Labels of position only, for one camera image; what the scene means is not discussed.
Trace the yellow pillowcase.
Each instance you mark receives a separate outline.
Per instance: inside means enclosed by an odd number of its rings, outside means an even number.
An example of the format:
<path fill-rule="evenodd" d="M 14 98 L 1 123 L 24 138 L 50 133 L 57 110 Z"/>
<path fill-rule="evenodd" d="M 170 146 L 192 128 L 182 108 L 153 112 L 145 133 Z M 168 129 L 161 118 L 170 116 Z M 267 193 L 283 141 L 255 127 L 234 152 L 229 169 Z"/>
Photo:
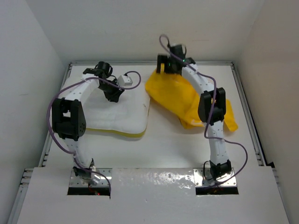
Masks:
<path fill-rule="evenodd" d="M 198 116 L 199 95 L 180 75 L 153 71 L 145 83 L 145 90 L 153 100 L 175 114 L 183 128 L 204 126 Z"/>

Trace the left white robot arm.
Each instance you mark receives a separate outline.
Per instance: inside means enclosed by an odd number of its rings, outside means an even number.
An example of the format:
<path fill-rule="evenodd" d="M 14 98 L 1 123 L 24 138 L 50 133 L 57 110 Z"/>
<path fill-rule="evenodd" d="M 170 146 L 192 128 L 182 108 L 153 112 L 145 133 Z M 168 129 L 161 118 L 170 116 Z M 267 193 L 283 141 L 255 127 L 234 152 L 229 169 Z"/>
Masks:
<path fill-rule="evenodd" d="M 112 66 L 103 61 L 94 68 L 85 69 L 82 81 L 66 87 L 64 90 L 69 90 L 70 93 L 65 97 L 54 97 L 50 103 L 51 111 L 48 112 L 52 117 L 52 133 L 58 134 L 66 144 L 65 147 L 59 145 L 59 148 L 72 155 L 75 175 L 90 185 L 98 184 L 102 175 L 96 170 L 87 149 L 80 146 L 81 138 L 86 131 L 83 105 L 95 89 L 103 91 L 109 102 L 119 101 L 124 89 L 119 86 L 116 78 L 109 80 L 112 72 Z"/>

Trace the white pillow yellow edge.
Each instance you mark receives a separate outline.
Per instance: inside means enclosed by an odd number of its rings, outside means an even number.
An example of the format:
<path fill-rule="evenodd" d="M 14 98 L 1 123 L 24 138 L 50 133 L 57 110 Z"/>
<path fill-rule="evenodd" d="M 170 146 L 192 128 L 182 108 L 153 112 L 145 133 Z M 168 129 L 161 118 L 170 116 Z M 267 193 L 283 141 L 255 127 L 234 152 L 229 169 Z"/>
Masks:
<path fill-rule="evenodd" d="M 129 138 L 140 138 L 147 128 L 150 97 L 141 82 L 132 90 L 125 90 L 119 102 L 109 102 L 102 90 L 94 89 L 83 111 L 88 130 L 111 132 Z"/>

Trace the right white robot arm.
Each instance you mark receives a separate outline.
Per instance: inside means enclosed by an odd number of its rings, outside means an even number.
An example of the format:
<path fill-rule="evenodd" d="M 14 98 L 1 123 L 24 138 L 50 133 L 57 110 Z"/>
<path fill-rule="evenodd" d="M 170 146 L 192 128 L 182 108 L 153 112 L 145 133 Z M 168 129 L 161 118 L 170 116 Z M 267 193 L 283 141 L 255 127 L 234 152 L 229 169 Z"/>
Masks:
<path fill-rule="evenodd" d="M 157 56 L 157 73 L 164 64 L 165 73 L 178 73 L 186 79 L 199 95 L 198 116 L 204 124 L 204 136 L 210 146 L 210 175 L 217 180 L 231 172 L 231 162 L 226 152 L 223 135 L 223 121 L 226 114 L 226 92 L 215 87 L 215 79 L 203 75 L 192 58 L 186 57 L 186 46 L 167 44 L 169 55 Z"/>

